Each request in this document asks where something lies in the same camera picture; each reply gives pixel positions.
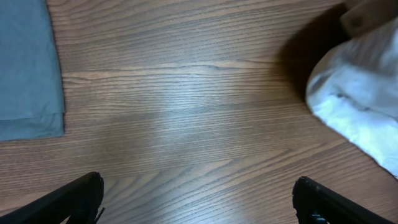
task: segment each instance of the gray towel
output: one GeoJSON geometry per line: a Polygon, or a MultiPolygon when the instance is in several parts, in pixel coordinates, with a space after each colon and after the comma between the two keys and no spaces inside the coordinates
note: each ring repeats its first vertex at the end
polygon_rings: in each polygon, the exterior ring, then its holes
{"type": "Polygon", "coordinates": [[[0,0],[0,141],[63,134],[63,92],[45,0],[0,0]]]}

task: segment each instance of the black object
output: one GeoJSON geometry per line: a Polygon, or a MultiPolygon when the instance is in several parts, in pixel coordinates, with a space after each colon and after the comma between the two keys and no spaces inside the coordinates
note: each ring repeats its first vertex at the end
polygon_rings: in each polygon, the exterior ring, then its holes
{"type": "Polygon", "coordinates": [[[0,217],[1,224],[95,224],[104,212],[104,180],[90,172],[22,208],[0,217]]]}
{"type": "Polygon", "coordinates": [[[300,224],[394,224],[308,177],[294,185],[293,207],[300,224]]]}

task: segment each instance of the white towel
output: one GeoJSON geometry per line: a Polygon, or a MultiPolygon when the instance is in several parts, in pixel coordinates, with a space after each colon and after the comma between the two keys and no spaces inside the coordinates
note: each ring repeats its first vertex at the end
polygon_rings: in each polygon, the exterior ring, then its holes
{"type": "Polygon", "coordinates": [[[307,104],[398,177],[398,19],[330,50],[308,81],[307,104]]]}

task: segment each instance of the folded gray fabric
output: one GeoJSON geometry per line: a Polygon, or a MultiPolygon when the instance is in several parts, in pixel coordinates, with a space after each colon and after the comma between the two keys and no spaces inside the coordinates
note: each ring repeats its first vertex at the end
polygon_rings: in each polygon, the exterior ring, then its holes
{"type": "Polygon", "coordinates": [[[45,0],[0,0],[0,141],[63,134],[63,92],[45,0]]]}

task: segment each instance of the white cloth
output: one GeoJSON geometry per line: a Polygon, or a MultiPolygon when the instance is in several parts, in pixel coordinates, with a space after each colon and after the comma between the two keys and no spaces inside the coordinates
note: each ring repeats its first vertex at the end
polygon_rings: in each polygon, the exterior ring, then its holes
{"type": "Polygon", "coordinates": [[[398,177],[398,19],[330,50],[308,81],[307,104],[398,177]]]}

